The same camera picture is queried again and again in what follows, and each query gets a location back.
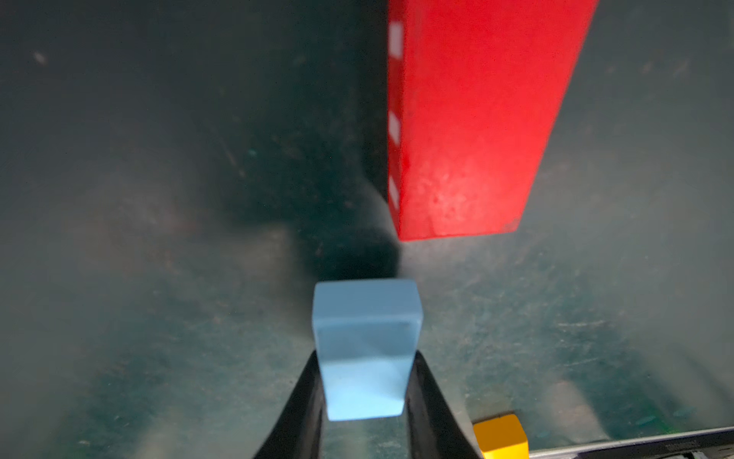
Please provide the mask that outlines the red block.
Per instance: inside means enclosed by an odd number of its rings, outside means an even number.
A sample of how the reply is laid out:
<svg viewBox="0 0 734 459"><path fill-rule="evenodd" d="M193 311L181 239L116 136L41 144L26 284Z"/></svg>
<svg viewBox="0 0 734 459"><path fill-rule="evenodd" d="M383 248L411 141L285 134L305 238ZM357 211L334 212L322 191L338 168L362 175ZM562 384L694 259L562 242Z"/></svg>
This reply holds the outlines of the red block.
<svg viewBox="0 0 734 459"><path fill-rule="evenodd" d="M392 1L388 203L402 241L515 231L594 1Z"/></svg>

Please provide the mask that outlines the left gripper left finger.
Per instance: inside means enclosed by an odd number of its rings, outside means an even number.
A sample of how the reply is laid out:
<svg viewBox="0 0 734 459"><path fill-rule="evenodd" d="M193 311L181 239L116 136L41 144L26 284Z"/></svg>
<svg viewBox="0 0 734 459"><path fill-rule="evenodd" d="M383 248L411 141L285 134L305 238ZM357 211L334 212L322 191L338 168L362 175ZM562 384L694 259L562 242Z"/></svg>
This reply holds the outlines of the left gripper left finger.
<svg viewBox="0 0 734 459"><path fill-rule="evenodd" d="M311 353L275 423L254 459L319 459L326 402L317 352Z"/></svg>

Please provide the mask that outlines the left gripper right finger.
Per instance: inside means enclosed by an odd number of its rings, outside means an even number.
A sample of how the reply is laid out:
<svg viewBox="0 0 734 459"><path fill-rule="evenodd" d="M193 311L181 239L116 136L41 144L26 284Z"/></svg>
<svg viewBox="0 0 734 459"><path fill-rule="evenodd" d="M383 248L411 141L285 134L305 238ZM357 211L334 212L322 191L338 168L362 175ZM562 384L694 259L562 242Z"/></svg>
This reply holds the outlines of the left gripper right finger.
<svg viewBox="0 0 734 459"><path fill-rule="evenodd" d="M425 357L416 352L405 396L410 458L479 458L460 429Z"/></svg>

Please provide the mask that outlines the blue block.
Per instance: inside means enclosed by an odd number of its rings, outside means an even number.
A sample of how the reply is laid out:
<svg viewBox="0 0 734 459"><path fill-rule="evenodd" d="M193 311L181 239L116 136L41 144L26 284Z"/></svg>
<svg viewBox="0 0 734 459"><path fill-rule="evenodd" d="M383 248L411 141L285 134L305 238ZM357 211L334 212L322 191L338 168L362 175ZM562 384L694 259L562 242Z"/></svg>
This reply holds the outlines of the blue block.
<svg viewBox="0 0 734 459"><path fill-rule="evenodd" d="M403 414L423 321L411 279L315 285L312 326L331 422Z"/></svg>

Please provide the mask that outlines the yellow block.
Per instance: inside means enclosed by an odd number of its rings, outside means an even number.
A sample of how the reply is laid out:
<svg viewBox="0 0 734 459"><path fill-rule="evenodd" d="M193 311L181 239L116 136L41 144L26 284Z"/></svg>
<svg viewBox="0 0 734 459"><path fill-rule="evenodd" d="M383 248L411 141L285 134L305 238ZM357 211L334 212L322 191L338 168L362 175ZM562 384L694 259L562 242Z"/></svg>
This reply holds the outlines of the yellow block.
<svg viewBox="0 0 734 459"><path fill-rule="evenodd" d="M529 441L515 414L474 423L483 459L529 459Z"/></svg>

